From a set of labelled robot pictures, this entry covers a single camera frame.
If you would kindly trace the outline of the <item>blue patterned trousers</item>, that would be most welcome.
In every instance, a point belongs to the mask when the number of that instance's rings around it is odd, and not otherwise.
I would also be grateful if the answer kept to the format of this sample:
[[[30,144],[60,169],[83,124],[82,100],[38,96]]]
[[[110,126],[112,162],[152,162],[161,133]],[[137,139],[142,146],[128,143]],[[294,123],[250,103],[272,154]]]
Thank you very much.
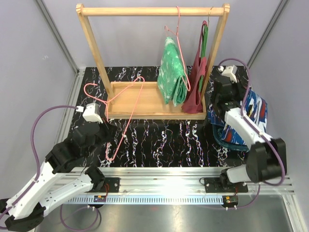
[[[263,132],[267,130],[267,103],[254,91],[249,91],[244,112]],[[239,134],[224,121],[222,121],[210,105],[208,107],[208,121],[212,124],[213,135],[216,142],[230,150],[246,151],[248,148]]]

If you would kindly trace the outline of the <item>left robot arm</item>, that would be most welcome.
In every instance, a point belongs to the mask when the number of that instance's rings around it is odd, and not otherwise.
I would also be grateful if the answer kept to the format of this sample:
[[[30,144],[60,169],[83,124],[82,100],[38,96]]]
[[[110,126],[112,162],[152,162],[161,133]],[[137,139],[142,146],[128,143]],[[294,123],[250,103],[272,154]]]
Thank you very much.
[[[118,127],[108,122],[86,122],[76,128],[63,142],[54,145],[45,157],[39,172],[13,197],[0,201],[1,215],[8,215],[5,229],[28,232],[55,208],[83,192],[99,192],[105,188],[105,176],[90,165],[72,182],[51,191],[56,181],[70,173],[79,160],[103,144],[111,142]]]

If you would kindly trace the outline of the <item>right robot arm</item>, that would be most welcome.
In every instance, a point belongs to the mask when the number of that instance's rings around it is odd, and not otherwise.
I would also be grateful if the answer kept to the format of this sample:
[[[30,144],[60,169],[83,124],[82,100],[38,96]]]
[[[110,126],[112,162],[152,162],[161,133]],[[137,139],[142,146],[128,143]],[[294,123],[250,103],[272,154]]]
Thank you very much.
[[[270,185],[269,180],[276,177],[280,178],[276,183],[279,186],[287,171],[284,140],[263,132],[244,113],[246,95],[242,84],[229,77],[220,75],[214,81],[211,103],[215,114],[239,134],[249,149],[246,164],[221,172],[219,186],[223,191],[248,181]]]

